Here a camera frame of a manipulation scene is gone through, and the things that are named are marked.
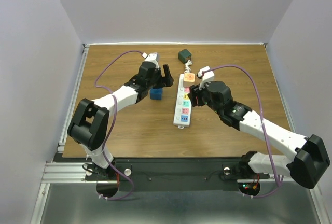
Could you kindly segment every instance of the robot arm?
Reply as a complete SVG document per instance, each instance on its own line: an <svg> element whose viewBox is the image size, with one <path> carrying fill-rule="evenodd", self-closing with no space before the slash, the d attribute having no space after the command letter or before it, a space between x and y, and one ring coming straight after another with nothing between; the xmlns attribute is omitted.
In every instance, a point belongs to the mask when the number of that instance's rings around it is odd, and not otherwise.
<svg viewBox="0 0 332 224"><path fill-rule="evenodd" d="M190 87L188 96L192 106L207 105L226 125L264 141L260 115L250 107L234 101L230 88L224 82L213 81L213 72L203 73L209 69L201 69L198 77L202 82ZM323 140L316 135L305 137L290 132L266 119L264 125L270 144L285 154L273 155L276 172L292 177L303 187L313 188L330 165ZM268 155L248 152L244 157L254 173L272 173Z"/></svg>
<svg viewBox="0 0 332 224"><path fill-rule="evenodd" d="M103 142L107 133L108 119L114 114L114 98L117 111L141 101L151 88L170 87L173 84L168 65L163 65L165 76L161 75L158 53L149 54L141 64L139 71L127 83L113 94L100 99L83 99L79 102L68 127L68 135L79 143L98 167L107 169L108 163L103 156ZM113 156L104 147L110 162Z"/></svg>

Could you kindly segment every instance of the metal frame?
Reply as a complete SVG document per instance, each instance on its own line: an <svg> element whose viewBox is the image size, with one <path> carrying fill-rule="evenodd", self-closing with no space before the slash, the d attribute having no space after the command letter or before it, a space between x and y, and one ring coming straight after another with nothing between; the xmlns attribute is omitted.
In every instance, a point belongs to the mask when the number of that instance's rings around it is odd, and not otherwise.
<svg viewBox="0 0 332 224"><path fill-rule="evenodd" d="M84 47L85 48L84 48L84 51L82 54L82 60L81 60L80 67L78 70L75 87L74 87L74 92L73 92L71 102L70 102L70 107L68 109L66 120L65 120L64 127L62 130L62 134L61 134L61 137L59 140L58 152L63 152L63 149L64 149L64 145L65 145L66 138L67 138L66 130L68 128L70 118L74 111L74 105L75 105L75 101L77 98L77 93L78 93L79 85L81 82L82 74L84 71L85 62L86 62L86 59L88 56L90 44L85 44ZM283 104L285 112L286 112L286 116L288 119L290 129L292 131L295 131L295 126L294 126L294 123L293 123L293 120L292 120L292 117L291 117L291 114L289 111L288 104L287 104L282 92L280 91L278 82L275 77L274 77L274 80L276 81L276 85L277 85L277 88L278 88L278 91L279 91L279 94L280 94L280 97L282 100L282 104ZM52 162L52 163L47 163L45 165L45 170L44 170L43 178L41 180L41 185L40 185L37 201L35 204L31 224L40 223L42 220L48 191L50 189L50 184L96 183L94 181L85 181L86 172L81 167L82 164L83 163L55 163L55 162ZM284 180L293 181L291 178L285 178ZM238 182L248 182L248 181L250 181L250 180L239 180ZM264 181L274 181L273 175L270 177L270 179L265 179ZM99 181L98 183L116 184L116 181ZM324 201L322 198L322 193L321 193L319 184L317 184L317 186L314 189L310 190L310 194L313 199L313 203L316 208L316 212L317 212L320 222L323 224L331 224L327 210L325 208L325 204L324 204Z"/></svg>

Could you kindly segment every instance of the cable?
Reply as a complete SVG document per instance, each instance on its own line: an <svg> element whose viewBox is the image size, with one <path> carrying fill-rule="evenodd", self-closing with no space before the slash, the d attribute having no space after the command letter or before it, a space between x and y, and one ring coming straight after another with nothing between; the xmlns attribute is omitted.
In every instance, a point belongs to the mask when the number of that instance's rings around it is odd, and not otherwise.
<svg viewBox="0 0 332 224"><path fill-rule="evenodd" d="M261 126L262 126L262 129L263 129L264 139L265 139L265 143L266 143L266 149L268 151L268 155L269 155L269 159L270 159L270 162L271 162L272 171L273 171L273 175L274 175L274 180L275 180L275 183L276 183L277 189L278 189L282 185L283 177L282 177L282 179L280 179L280 176L277 175L277 173L276 173L276 168L275 168L275 165L274 165L274 162L273 162L273 157L272 157L272 152L271 152L270 141L269 141L269 137L266 133L266 128L265 128L265 124L264 124L263 106L262 106L261 98L260 98L260 95L259 95L259 92L258 92L258 89L257 89L257 85L254 81L254 78L245 69L243 69L243 68L241 68L237 65L218 66L218 67L209 69L207 71L204 71L202 73L202 75L204 75L207 72L214 71L214 70L217 70L217 69L220 69L220 68L225 68L225 67L234 67L234 68L237 68L237 69L241 70L242 72L244 72L248 76L248 78L250 79L250 81L252 82L252 84L254 86L254 89L255 89L255 92L256 92L256 95L257 95L257 99L258 99L259 109L260 109L260 121L261 121ZM255 197L255 198L267 197L267 196L271 195L274 192L276 192L276 190L273 190L270 193L260 195L259 197Z"/></svg>
<svg viewBox="0 0 332 224"><path fill-rule="evenodd" d="M126 176L124 173L122 173L121 171L119 171L110 161L109 159L107 158L107 155L105 153L105 145L106 145L106 141L108 140L109 136L110 136L110 133L112 132L113 130L113 127L115 125L115 121L116 121L116 116L117 116L117 112L118 112L118 103L117 103L117 99L116 97L113 95L113 91L111 89L109 89L108 87L105 87L105 86L101 86L101 85L97 85L97 82L99 80L99 78L103 75L103 73L114 63L116 62L120 57L122 57L123 55L127 54L127 53L130 53L130 52L138 52L140 53L141 55L143 55L143 52L139 51L139 50L129 50L129 51L126 51L124 53L122 53L121 55L119 55L117 58L115 58L111 63L109 63L105 68L104 70L97 76L95 82L94 82L94 86L96 88L103 88L105 90L107 90L113 97L113 100L114 100L114 115L113 115L113 121L112 121L112 125L110 126L109 130L108 130L108 133L105 137L105 140L102 144L102 151L103 151L103 156L105 158L105 160L107 161L108 165L116 172L118 173L120 176L124 177L131 185L132 185L132 188L130 189L130 191L121 196L121 197L118 197L118 198L108 198L108 197L104 197L102 194L98 194L100 198L103 198L105 200L108 200L108 201L117 201L117 200L121 200L123 198L126 198L127 196L131 195L131 193L134 191L134 188L135 188L135 185L134 185L134 182L128 177Z"/></svg>
<svg viewBox="0 0 332 224"><path fill-rule="evenodd" d="M184 71L184 73L190 73L191 68L190 68L189 66L192 66L192 61L191 61L191 60L188 60L188 61L185 63L185 71Z"/></svg>

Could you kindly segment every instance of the gray floor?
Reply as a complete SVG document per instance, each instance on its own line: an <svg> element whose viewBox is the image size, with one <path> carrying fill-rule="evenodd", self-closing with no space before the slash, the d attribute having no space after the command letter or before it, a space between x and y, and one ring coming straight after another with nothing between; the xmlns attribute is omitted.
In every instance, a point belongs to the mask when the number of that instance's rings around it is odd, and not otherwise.
<svg viewBox="0 0 332 224"><path fill-rule="evenodd" d="M262 183L263 191L274 183ZM285 182L273 196L244 198L236 192L136 192L128 200L98 199L94 184L51 185L42 223L275 224L319 223L308 190Z"/></svg>

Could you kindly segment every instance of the round metal bolt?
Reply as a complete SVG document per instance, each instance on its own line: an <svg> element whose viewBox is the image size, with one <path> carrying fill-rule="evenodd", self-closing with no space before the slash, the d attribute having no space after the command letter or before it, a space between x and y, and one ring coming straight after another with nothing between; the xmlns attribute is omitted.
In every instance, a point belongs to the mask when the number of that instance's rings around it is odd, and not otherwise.
<svg viewBox="0 0 332 224"><path fill-rule="evenodd" d="M225 168L224 168L224 174L225 174L226 176L230 175L230 168L229 168L229 167L225 167Z"/></svg>
<svg viewBox="0 0 332 224"><path fill-rule="evenodd" d="M130 175L131 175L131 169L125 169L125 170L124 170L124 174L125 174L126 176L130 176Z"/></svg>

